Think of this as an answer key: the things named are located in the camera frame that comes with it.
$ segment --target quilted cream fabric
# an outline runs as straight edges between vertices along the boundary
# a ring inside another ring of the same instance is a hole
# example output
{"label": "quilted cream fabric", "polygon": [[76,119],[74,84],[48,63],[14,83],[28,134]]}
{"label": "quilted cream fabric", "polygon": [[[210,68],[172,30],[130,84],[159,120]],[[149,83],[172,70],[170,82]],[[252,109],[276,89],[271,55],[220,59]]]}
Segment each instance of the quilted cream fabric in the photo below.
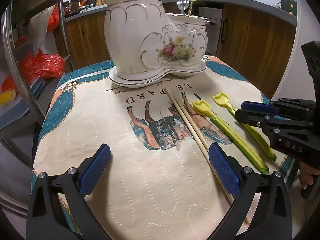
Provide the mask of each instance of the quilted cream fabric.
{"label": "quilted cream fabric", "polygon": [[[245,100],[261,102],[261,93],[252,84],[221,76],[208,68],[187,78],[165,77],[141,89],[116,86],[107,77],[94,82],[71,80],[54,97],[58,102],[62,91],[68,91],[73,105],[64,120],[41,139],[34,169],[49,175],[64,173],[91,157],[102,143],[108,144],[112,161],[86,201],[114,240],[203,240],[229,208],[220,184],[191,136],[186,133],[179,143],[176,140],[170,144],[168,141],[173,139],[169,129],[163,132],[164,141],[157,141],[157,148],[132,121],[130,112],[148,126],[147,104],[156,124],[172,118],[172,104],[164,93],[165,87],[177,98],[185,92],[190,102],[196,100],[193,93],[197,93],[245,137],[227,109],[215,105],[211,98],[223,91],[237,108]],[[220,145],[241,165],[252,167],[233,144]],[[279,169],[283,154],[276,152],[277,162],[271,163],[254,143],[252,146],[267,162],[270,172]],[[256,196],[249,219],[258,199]]]}

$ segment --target person's hand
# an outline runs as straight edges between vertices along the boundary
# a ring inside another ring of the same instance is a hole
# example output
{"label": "person's hand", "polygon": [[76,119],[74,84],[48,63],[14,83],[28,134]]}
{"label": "person's hand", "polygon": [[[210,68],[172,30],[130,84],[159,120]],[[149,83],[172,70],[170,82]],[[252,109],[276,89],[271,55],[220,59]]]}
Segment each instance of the person's hand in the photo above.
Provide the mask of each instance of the person's hand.
{"label": "person's hand", "polygon": [[312,175],[320,175],[320,171],[300,162],[300,183],[303,189],[313,184]]}

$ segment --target ceramic pot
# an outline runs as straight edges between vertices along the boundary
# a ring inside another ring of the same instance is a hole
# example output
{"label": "ceramic pot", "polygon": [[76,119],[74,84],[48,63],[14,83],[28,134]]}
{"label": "ceramic pot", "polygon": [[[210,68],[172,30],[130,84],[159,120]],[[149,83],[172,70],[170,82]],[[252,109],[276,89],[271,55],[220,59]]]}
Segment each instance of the ceramic pot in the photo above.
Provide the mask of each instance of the ceramic pot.
{"label": "ceramic pot", "polygon": [[206,18],[167,14],[161,0],[105,0],[105,40],[117,75],[145,80],[194,70],[207,46]]}

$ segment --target painted yellow flower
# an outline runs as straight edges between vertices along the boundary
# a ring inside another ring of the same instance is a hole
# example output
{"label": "painted yellow flower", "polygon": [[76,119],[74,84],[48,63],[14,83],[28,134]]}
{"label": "painted yellow flower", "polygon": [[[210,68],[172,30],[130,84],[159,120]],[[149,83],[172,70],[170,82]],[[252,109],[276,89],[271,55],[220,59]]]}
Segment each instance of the painted yellow flower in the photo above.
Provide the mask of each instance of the painted yellow flower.
{"label": "painted yellow flower", "polygon": [[184,37],[182,37],[182,36],[178,36],[178,37],[176,37],[176,43],[180,43],[180,44],[182,44],[183,39],[184,39]]}

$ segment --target printed illustration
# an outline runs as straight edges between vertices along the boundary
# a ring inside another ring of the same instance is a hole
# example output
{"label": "printed illustration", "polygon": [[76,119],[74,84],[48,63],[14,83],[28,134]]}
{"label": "printed illustration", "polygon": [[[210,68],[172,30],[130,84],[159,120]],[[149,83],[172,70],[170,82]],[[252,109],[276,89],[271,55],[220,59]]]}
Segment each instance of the printed illustration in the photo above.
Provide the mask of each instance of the printed illustration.
{"label": "printed illustration", "polygon": [[171,103],[168,110],[172,116],[163,116],[155,121],[149,113],[149,105],[145,105],[145,119],[139,119],[132,112],[133,106],[128,106],[128,114],[131,117],[131,127],[139,141],[149,150],[166,150],[172,147],[180,148],[180,143],[184,139],[193,139],[185,122],[182,120],[175,106]]}
{"label": "printed illustration", "polygon": [[186,93],[181,92],[183,102],[185,104],[185,109],[190,114],[191,118],[202,132],[204,137],[212,142],[223,143],[225,145],[230,145],[230,139],[221,132],[218,128],[216,128],[210,121],[208,121],[202,114],[197,113],[192,105],[189,103]]}
{"label": "printed illustration", "polygon": [[189,59],[194,57],[196,50],[193,48],[191,43],[183,43],[183,39],[184,37],[178,36],[173,41],[172,37],[169,37],[168,44],[164,44],[162,49],[156,49],[156,52],[158,52],[158,61],[188,62]]}

